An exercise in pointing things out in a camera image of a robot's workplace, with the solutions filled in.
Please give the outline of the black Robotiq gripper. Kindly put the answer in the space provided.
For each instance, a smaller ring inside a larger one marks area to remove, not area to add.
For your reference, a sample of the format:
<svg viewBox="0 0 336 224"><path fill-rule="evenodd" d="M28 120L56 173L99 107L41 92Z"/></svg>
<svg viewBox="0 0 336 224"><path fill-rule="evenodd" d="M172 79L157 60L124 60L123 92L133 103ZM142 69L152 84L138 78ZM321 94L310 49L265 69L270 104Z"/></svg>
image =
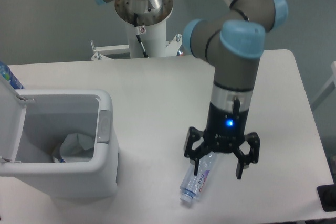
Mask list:
<svg viewBox="0 0 336 224"><path fill-rule="evenodd" d="M238 159L237 179L241 179L243 170L248 168L250 163L258 163L260 138L256 132L244 135L248 112L246 110L236 114L229 113L210 104L205 130L189 127L183 151L184 157L189 158L190 163L194 165L194 176L198 175L201 159L211 151L234 153ZM245 142L250 146L248 154L244 154L240 149Z"/></svg>

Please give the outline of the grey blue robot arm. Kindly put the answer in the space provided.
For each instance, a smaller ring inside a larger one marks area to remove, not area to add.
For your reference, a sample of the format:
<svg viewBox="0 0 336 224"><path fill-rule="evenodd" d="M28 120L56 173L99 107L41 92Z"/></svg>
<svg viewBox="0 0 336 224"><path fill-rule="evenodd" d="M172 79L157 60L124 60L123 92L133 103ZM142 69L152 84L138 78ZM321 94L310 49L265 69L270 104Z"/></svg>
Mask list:
<svg viewBox="0 0 336 224"><path fill-rule="evenodd" d="M130 25L128 44L132 58L167 54L166 39L150 30L166 21L172 0L95 0L114 2L119 17ZM255 86L265 34L288 17L286 0L224 0L229 13L213 22L196 19L187 24L182 44L194 57L215 69L206 128L189 128L184 156L195 169L210 152L233 153L236 177L259 159L257 133L245 134L245 125Z"/></svg>

